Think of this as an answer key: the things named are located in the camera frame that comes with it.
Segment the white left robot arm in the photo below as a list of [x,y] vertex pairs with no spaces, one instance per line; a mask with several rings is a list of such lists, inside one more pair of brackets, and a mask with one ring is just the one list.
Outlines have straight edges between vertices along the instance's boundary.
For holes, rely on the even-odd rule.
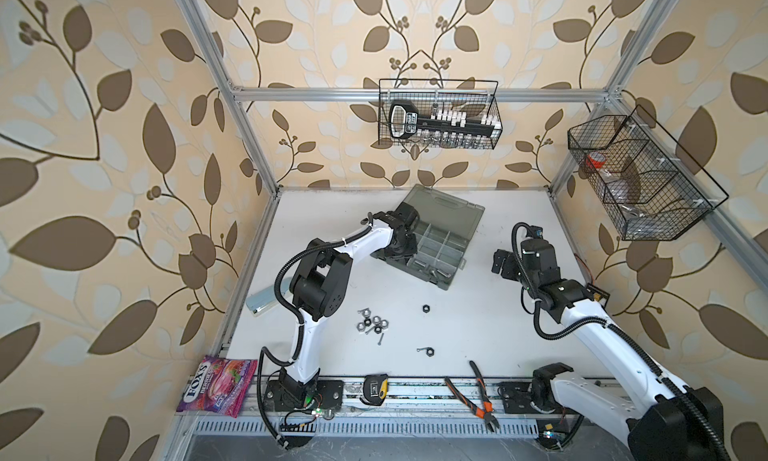
[[370,213],[360,230],[337,241],[315,238],[279,269],[273,294],[296,318],[291,352],[280,359],[264,346],[259,360],[279,368],[278,386],[290,406],[305,406],[318,393],[320,337],[325,321],[344,301],[354,261],[373,254],[384,260],[409,260],[417,253],[419,219],[416,208],[406,202],[393,211]]

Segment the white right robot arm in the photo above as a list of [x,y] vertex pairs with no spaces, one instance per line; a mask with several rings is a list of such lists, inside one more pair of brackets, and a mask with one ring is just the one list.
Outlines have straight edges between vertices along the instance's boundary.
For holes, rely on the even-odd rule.
[[724,409],[707,388],[693,388],[657,362],[609,316],[603,291],[562,276],[554,246],[539,226],[516,223],[511,248],[492,271],[517,281],[537,336],[580,341],[619,383],[624,397],[587,381],[565,363],[535,370],[530,387],[540,412],[571,409],[621,441],[636,460],[727,460]]

